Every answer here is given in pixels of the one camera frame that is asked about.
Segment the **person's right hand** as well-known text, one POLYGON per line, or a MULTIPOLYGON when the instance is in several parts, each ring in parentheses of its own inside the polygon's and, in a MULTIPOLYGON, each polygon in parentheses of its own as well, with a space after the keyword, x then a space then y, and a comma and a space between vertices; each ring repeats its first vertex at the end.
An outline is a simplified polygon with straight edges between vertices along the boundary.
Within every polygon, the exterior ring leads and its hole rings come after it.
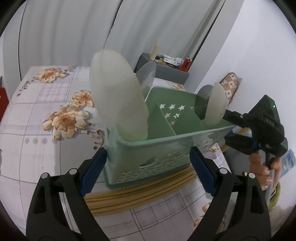
POLYGON ((272 192, 274 192, 281 177, 281 159, 279 157, 274 158, 269 168, 261 163, 262 156, 259 153, 251 154, 249 161, 249 171, 255 174, 262 190, 266 190, 270 185, 273 185, 272 192))

